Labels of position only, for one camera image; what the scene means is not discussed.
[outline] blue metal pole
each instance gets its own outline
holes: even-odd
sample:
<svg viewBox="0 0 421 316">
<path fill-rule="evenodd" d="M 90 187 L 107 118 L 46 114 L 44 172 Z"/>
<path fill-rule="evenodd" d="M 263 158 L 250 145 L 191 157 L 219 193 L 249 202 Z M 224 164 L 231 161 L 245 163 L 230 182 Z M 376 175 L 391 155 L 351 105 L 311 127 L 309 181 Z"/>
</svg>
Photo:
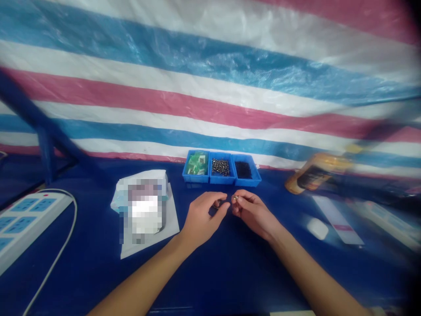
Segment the blue metal pole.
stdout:
<svg viewBox="0 0 421 316">
<path fill-rule="evenodd" d="M 41 151 L 41 161 L 45 170 L 45 183 L 50 185 L 56 178 L 57 164 L 56 155 L 54 154 L 53 141 L 48 136 L 44 128 L 38 127 L 38 141 Z"/>
<path fill-rule="evenodd" d="M 4 103 L 27 122 L 33 129 L 43 129 L 45 135 L 54 140 L 54 144 L 64 155 L 74 157 L 86 171 L 104 186 L 114 185 L 111 178 L 98 167 L 92 158 L 83 153 L 67 135 L 49 119 L 14 83 L 0 70 L 0 98 Z"/>
</svg>

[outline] hand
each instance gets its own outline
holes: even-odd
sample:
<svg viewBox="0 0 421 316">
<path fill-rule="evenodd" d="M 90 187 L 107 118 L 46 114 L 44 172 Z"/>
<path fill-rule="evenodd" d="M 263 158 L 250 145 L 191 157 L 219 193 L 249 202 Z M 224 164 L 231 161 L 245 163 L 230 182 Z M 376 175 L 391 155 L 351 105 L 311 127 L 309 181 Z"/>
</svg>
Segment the hand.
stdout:
<svg viewBox="0 0 421 316">
<path fill-rule="evenodd" d="M 181 233 L 182 243 L 194 250 L 212 237 L 219 224 L 227 214 L 229 202 L 222 204 L 216 214 L 209 215 L 212 205 L 219 206 L 218 200 L 226 200 L 227 194 L 222 192 L 205 192 L 190 203 L 189 213 Z"/>
<path fill-rule="evenodd" d="M 237 196 L 237 200 L 234 196 L 231 198 L 232 213 L 241 218 L 257 235 L 266 241 L 272 241 L 283 226 L 260 197 L 246 190 L 238 190 L 234 195 Z"/>
</svg>

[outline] black component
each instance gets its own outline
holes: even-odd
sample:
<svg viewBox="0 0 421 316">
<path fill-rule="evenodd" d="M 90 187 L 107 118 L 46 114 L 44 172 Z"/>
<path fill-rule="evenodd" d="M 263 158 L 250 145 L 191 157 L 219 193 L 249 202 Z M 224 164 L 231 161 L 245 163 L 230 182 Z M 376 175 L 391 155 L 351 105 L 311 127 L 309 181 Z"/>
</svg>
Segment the black component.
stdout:
<svg viewBox="0 0 421 316">
<path fill-rule="evenodd" d="M 230 176 L 228 160 L 212 159 L 212 175 Z"/>
<path fill-rule="evenodd" d="M 252 179 L 250 165 L 247 162 L 235 162 L 239 179 Z"/>
</svg>

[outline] blue stripe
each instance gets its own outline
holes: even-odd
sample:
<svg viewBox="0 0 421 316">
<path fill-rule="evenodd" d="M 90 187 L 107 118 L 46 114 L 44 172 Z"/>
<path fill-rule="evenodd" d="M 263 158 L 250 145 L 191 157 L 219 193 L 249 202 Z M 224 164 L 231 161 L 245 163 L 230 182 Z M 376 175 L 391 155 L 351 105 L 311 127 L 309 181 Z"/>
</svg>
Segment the blue stripe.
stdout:
<svg viewBox="0 0 421 316">
<path fill-rule="evenodd" d="M 208 148 L 213 150 L 239 151 L 251 154 L 271 155 L 294 161 L 306 161 L 313 154 L 323 150 L 291 143 L 269 140 L 238 140 L 227 137 L 213 137 L 175 129 L 159 129 L 133 124 L 97 123 L 70 119 L 54 119 L 72 139 L 111 139 L 124 141 L 145 141 L 170 146 Z M 0 115 L 0 131 L 33 133 L 19 117 Z M 404 166 L 421 167 L 421 159 L 394 154 L 369 152 L 359 154 L 356 163 L 376 167 Z"/>
<path fill-rule="evenodd" d="M 421 96 L 420 87 L 42 0 L 0 0 L 0 29 L 3 40 L 350 106 Z"/>
</svg>

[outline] white cable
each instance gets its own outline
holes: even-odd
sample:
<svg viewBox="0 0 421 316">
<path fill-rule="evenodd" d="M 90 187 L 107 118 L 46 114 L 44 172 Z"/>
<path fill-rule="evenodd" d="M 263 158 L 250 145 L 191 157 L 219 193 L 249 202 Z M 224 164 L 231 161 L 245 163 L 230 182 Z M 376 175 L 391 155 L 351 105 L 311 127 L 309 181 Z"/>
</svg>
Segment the white cable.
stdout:
<svg viewBox="0 0 421 316">
<path fill-rule="evenodd" d="M 8 156 L 8 154 L 5 153 L 4 151 L 0 151 L 0 154 L 3 155 L 3 156 L 0 157 L 0 160 L 2 160 L 3 158 L 6 158 Z"/>
<path fill-rule="evenodd" d="M 38 294 L 41 292 L 41 290 L 42 290 L 42 289 L 43 289 L 43 287 L 44 287 L 44 284 L 47 282 L 47 279 L 48 279 L 48 277 L 50 276 L 51 271 L 53 271 L 54 266 L 56 265 L 56 263 L 57 263 L 58 259 L 59 259 L 59 258 L 60 258 L 60 256 L 61 256 L 61 253 L 63 252 L 64 248 L 66 247 L 67 243 L 69 242 L 69 239 L 70 239 L 70 237 L 71 237 L 71 234 L 73 233 L 73 228 L 75 227 L 75 223 L 76 223 L 76 216 L 77 216 L 77 214 L 78 214 L 78 204 L 76 203 L 76 199 L 75 199 L 75 197 L 74 197 L 71 193 L 67 192 L 66 190 L 62 190 L 62 189 L 43 189 L 43 190 L 40 190 L 40 191 L 38 191 L 38 192 L 36 192 L 36 193 L 39 193 L 39 192 L 44 192 L 44 191 L 60 191 L 60 192 L 64 192 L 64 193 L 66 193 L 67 195 L 69 195 L 69 196 L 71 197 L 71 200 L 72 200 L 73 204 L 75 205 L 75 216 L 73 217 L 73 223 L 72 223 L 72 225 L 71 225 L 70 232 L 69 232 L 69 235 L 67 236 L 66 241 L 64 242 L 63 246 L 61 247 L 60 252 L 58 253 L 58 255 L 57 255 L 56 259 L 55 259 L 55 260 L 54 260 L 54 262 L 53 262 L 53 264 L 51 265 L 50 270 L 48 270 L 47 274 L 45 275 L 45 278 L 44 278 L 43 282 L 41 283 L 41 285 L 39 286 L 38 290 L 36 291 L 36 293 L 35 293 L 34 297 L 33 297 L 33 298 L 32 298 L 32 300 L 29 302 L 28 307 L 27 307 L 27 308 L 25 309 L 25 311 L 23 312 L 23 316 L 26 316 L 26 315 L 28 314 L 28 312 L 29 312 L 29 310 L 31 309 L 32 305 L 34 304 L 34 302 L 35 302 L 36 298 L 38 297 Z"/>
</svg>

